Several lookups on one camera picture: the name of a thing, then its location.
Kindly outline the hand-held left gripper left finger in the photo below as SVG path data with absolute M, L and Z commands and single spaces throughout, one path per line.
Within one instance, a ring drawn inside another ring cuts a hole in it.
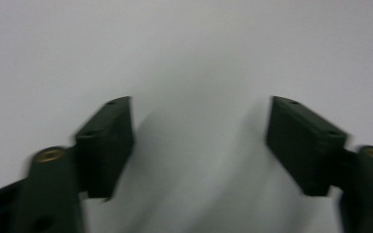
M 89 198 L 111 198 L 135 144 L 131 98 L 104 104 L 77 132 L 75 142 L 82 191 Z

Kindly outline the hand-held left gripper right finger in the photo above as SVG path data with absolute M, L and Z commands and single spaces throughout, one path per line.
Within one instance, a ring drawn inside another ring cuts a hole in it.
M 271 98 L 266 146 L 308 196 L 326 196 L 348 134 L 301 103 Z

